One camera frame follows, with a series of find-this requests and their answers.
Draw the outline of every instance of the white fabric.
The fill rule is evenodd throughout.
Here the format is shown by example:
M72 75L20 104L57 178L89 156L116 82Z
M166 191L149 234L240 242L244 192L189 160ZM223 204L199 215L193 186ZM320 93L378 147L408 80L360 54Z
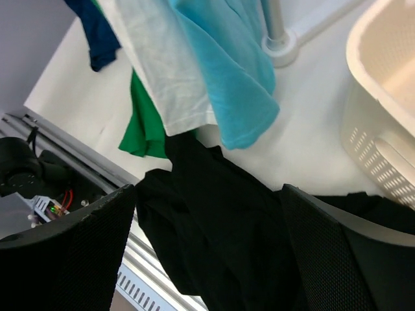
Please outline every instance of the white fabric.
M167 0L98 0L167 135L216 124L206 88Z

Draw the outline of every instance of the cable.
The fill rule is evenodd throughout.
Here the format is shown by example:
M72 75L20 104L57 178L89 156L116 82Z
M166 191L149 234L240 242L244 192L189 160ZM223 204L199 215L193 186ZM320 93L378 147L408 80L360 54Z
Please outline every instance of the cable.
M62 207L64 207L65 205L66 198L67 198L67 190L65 191L64 200L62 201L62 204L61 204Z
M62 214L64 214L67 211L67 209L70 208L70 206L72 204L72 201L73 201L73 190L71 189L71 190L69 190L69 202L68 202L68 204L65 207L62 206L62 210L61 210Z
M39 128L35 126L30 132L29 137L26 140L28 144L32 143L32 150L33 150L34 155L36 155L36 136L38 135L38 130Z

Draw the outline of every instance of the black mesh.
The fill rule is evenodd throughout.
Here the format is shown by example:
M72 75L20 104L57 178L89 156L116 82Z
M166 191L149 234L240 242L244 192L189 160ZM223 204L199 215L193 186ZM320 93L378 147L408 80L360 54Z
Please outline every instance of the black mesh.
M17 310L109 310L136 204L133 186L0 241L2 305Z
M310 309L375 310L338 222L288 187L284 187L283 197Z

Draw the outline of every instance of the white laundry basket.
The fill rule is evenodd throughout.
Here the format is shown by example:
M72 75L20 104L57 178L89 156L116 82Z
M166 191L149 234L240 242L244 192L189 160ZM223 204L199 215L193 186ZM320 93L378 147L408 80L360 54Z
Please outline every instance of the white laundry basket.
M342 125L348 154L415 209L415 0L378 0L347 44L354 77Z

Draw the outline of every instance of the white wall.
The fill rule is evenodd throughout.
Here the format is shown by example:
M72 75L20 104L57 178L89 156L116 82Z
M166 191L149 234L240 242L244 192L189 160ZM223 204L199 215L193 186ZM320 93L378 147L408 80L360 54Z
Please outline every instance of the white wall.
M74 16L63 0L0 0L0 112L22 107Z

